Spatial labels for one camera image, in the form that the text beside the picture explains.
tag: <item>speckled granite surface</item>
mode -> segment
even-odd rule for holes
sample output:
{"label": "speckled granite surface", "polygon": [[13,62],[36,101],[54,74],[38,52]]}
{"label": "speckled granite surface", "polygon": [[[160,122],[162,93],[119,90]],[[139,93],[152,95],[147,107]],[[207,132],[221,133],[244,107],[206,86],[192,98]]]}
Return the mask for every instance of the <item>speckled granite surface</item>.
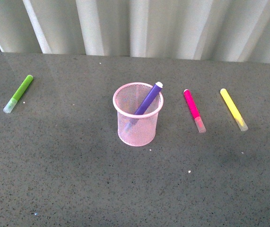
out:
{"label": "speckled granite surface", "polygon": [[[136,81],[164,84],[156,137],[139,148],[118,138],[112,104]],[[0,226],[269,227],[270,64],[0,53]]]}

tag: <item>clear marker cap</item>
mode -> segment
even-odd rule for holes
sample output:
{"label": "clear marker cap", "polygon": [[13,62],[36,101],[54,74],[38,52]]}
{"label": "clear marker cap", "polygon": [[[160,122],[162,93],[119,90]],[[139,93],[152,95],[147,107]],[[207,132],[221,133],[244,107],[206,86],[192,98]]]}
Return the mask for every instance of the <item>clear marker cap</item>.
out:
{"label": "clear marker cap", "polygon": [[205,128],[205,126],[203,124],[203,121],[202,121],[201,117],[196,117],[195,122],[196,122],[197,128],[199,130],[199,133],[206,132],[206,128]]}
{"label": "clear marker cap", "polygon": [[10,113],[14,109],[16,103],[17,100],[11,98],[10,101],[7,103],[7,105],[3,108],[3,112],[5,112],[6,114]]}
{"label": "clear marker cap", "polygon": [[237,124],[238,124],[241,131],[247,131],[248,130],[248,127],[247,127],[245,121],[243,120],[243,118],[240,118],[240,119],[235,118],[235,121],[237,122]]}

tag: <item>pink mesh pen holder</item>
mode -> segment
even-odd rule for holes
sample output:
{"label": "pink mesh pen holder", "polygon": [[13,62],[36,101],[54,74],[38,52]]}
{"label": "pink mesh pen holder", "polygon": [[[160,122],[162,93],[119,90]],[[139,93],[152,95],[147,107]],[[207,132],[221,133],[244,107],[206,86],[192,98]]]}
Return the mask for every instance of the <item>pink mesh pen holder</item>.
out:
{"label": "pink mesh pen holder", "polygon": [[113,96],[118,115],[118,136],[128,145],[144,146],[155,137],[158,113],[163,106],[161,92],[143,115],[133,114],[152,87],[145,83],[129,83],[120,87]]}

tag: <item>curtain fold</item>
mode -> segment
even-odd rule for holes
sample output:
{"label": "curtain fold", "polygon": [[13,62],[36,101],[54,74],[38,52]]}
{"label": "curtain fold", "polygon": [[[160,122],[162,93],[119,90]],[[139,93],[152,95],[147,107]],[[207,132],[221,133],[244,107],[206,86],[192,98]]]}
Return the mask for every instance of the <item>curtain fold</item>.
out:
{"label": "curtain fold", "polygon": [[270,63],[270,0],[0,0],[0,51]]}

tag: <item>mesh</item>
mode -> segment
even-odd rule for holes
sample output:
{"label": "mesh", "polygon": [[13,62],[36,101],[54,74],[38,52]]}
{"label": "mesh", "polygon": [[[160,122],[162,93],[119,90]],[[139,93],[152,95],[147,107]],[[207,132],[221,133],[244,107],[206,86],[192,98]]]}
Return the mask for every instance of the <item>mesh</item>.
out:
{"label": "mesh", "polygon": [[[151,116],[140,119],[126,116],[123,113],[134,114],[151,88],[151,85],[148,86],[141,83],[124,85],[115,93],[116,96],[113,98],[118,111],[118,135],[123,142],[131,146],[146,145],[155,137],[159,110]],[[157,110],[163,102],[161,97],[159,94],[156,96],[143,116]]]}

